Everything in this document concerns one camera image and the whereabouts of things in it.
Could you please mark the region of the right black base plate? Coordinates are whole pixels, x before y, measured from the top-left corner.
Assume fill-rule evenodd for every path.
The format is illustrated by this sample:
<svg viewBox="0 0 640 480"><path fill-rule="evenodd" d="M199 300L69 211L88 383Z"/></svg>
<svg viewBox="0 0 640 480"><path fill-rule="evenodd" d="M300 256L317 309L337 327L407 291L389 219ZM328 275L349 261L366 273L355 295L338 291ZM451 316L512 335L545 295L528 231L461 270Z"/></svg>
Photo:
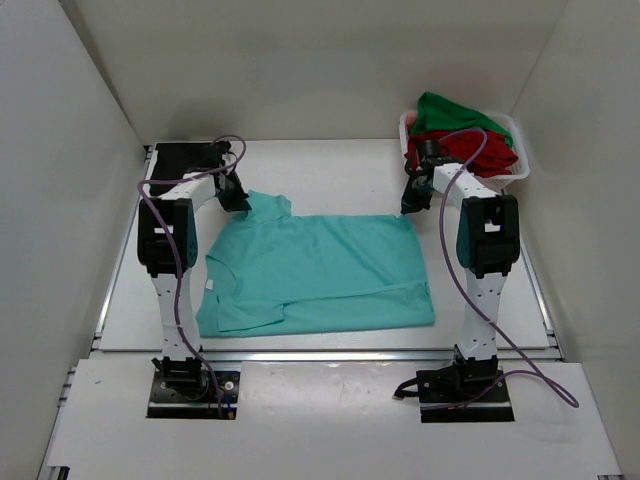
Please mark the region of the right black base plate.
<svg viewBox="0 0 640 480"><path fill-rule="evenodd" d="M423 424L514 422L508 387L499 375L464 382L453 365L419 370L396 388L392 398L417 399Z"/></svg>

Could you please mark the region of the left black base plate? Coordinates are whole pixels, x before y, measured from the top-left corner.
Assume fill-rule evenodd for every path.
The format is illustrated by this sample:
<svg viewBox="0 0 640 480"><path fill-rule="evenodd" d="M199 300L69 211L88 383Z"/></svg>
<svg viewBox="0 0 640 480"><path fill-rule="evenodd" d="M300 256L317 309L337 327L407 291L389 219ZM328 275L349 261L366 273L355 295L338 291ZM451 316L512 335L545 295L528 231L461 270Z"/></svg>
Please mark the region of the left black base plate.
<svg viewBox="0 0 640 480"><path fill-rule="evenodd" d="M153 359L154 375L146 417L150 419L235 420L241 372L217 370L219 389L196 359Z"/></svg>

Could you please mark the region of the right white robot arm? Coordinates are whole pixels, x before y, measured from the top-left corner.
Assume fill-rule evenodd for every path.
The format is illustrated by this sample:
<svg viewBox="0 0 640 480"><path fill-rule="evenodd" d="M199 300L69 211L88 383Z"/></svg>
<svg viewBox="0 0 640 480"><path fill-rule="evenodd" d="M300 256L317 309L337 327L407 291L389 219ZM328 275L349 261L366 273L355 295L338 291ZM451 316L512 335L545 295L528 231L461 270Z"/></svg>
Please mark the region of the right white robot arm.
<svg viewBox="0 0 640 480"><path fill-rule="evenodd" d="M420 167L410 186L413 199L429 200L437 191L459 213L455 254L466 283L454 284L465 312L452 363L418 373L394 398L424 394L431 404L469 402L501 382L496 327L502 290L521 252L518 201L483 186L457 163Z"/></svg>

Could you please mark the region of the white plastic basket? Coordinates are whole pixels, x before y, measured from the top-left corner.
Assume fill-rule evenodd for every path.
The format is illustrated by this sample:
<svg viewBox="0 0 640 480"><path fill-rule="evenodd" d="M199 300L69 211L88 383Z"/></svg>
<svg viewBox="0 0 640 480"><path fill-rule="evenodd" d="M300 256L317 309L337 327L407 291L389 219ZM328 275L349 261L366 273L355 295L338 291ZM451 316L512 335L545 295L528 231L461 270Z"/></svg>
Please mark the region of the white plastic basket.
<svg viewBox="0 0 640 480"><path fill-rule="evenodd" d="M493 111L485 111L484 114L511 134L513 140L512 150L518 156L518 160L509 167L509 175L497 175L490 178L479 179L483 185L491 188L492 190L503 190L514 181L523 180L529 175L529 159L520 130L512 117L504 113ZM408 151L409 127L412 121L415 120L416 116L416 111L408 110L402 112L399 117L398 130L401 156L404 156Z"/></svg>

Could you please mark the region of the red t shirt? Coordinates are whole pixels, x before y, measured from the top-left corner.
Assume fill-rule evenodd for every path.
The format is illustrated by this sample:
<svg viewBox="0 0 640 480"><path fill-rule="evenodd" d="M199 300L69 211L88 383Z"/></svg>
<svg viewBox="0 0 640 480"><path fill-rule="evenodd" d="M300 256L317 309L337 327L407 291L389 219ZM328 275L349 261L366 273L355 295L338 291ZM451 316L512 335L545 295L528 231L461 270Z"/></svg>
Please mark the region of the red t shirt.
<svg viewBox="0 0 640 480"><path fill-rule="evenodd" d="M418 146L424 141L436 140L441 146L442 153L448 153L453 158L466 161L476 152L483 140L483 135L476 131L457 133L446 138L447 135L449 132L446 131L410 134L404 157L411 162L412 167L415 167L418 162ZM517 161L518 156L507 145L505 135L488 131L486 145L467 169L481 178L511 175L510 167Z"/></svg>

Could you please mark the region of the aluminium rail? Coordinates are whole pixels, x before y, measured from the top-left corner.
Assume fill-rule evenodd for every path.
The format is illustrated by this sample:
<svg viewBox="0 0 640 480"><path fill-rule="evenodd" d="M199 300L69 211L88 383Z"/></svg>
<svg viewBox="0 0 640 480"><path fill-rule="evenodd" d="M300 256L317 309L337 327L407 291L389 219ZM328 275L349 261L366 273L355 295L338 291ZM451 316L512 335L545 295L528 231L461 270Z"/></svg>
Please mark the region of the aluminium rail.
<svg viewBox="0 0 640 480"><path fill-rule="evenodd" d="M534 361L561 360L558 348L529 350L526 355ZM159 356L152 351L105 351L93 350L90 359L147 359ZM213 362L431 362L445 361L453 356L450 350L334 350L334 351L209 351L205 358ZM512 350L501 350L499 360L521 360L520 355Z"/></svg>

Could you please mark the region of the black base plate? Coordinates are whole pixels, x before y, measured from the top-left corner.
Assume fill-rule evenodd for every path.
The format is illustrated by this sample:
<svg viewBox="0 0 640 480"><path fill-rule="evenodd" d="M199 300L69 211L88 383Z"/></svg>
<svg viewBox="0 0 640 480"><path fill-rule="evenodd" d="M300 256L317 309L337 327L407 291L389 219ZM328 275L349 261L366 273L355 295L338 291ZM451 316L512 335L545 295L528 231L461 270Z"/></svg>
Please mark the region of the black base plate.
<svg viewBox="0 0 640 480"><path fill-rule="evenodd" d="M146 417L150 419L235 420L241 372L217 370L219 389L196 359L153 359L154 375Z"/></svg>
<svg viewBox="0 0 640 480"><path fill-rule="evenodd" d="M419 370L396 388L392 398L417 399L423 424L514 422L508 387L499 375L464 382L453 365Z"/></svg>

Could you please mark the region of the teal t shirt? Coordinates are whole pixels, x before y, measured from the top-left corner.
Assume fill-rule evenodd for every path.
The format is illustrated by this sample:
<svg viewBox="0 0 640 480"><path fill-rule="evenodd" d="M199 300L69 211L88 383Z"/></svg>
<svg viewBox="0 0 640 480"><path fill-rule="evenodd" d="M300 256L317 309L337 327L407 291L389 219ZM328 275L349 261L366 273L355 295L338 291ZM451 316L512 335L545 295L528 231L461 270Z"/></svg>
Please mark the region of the teal t shirt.
<svg viewBox="0 0 640 480"><path fill-rule="evenodd" d="M435 312L412 223L396 215L295 216L251 192L207 252L196 314L204 338L431 326Z"/></svg>

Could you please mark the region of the green t shirt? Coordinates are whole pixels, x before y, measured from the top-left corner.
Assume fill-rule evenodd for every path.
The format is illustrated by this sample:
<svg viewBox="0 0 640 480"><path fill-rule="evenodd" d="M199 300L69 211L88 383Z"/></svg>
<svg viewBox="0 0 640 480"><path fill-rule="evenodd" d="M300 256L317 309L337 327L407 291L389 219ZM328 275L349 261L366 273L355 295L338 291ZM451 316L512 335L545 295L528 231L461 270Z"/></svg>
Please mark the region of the green t shirt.
<svg viewBox="0 0 640 480"><path fill-rule="evenodd" d="M418 99L417 116L410 133L453 132L471 128L501 134L506 145L513 146L509 131L487 115L431 92L423 93Z"/></svg>

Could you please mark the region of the folded black t shirt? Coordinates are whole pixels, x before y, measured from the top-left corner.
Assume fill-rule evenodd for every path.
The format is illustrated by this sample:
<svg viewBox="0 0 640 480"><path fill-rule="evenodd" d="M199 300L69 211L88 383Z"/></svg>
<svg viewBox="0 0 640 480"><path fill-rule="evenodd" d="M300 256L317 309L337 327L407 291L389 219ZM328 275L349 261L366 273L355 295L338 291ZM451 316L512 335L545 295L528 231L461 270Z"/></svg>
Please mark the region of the folded black t shirt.
<svg viewBox="0 0 640 480"><path fill-rule="evenodd" d="M156 198L186 198L200 189L206 198L216 198L215 174L195 170L202 148L213 142L158 144L155 166L146 186L148 194Z"/></svg>

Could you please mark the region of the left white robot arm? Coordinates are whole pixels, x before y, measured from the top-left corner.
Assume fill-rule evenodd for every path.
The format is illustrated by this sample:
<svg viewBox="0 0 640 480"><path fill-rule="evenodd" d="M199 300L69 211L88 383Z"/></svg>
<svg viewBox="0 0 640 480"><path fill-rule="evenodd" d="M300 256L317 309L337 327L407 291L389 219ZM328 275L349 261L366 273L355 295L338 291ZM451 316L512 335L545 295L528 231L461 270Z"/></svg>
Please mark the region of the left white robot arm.
<svg viewBox="0 0 640 480"><path fill-rule="evenodd" d="M206 395L221 403L191 301L191 270L199 252L195 213L213 198L227 212L247 212L248 194L237 173L223 168L176 180L142 180L137 190L137 255L156 290L163 332L162 358L154 364L167 385L185 397Z"/></svg>

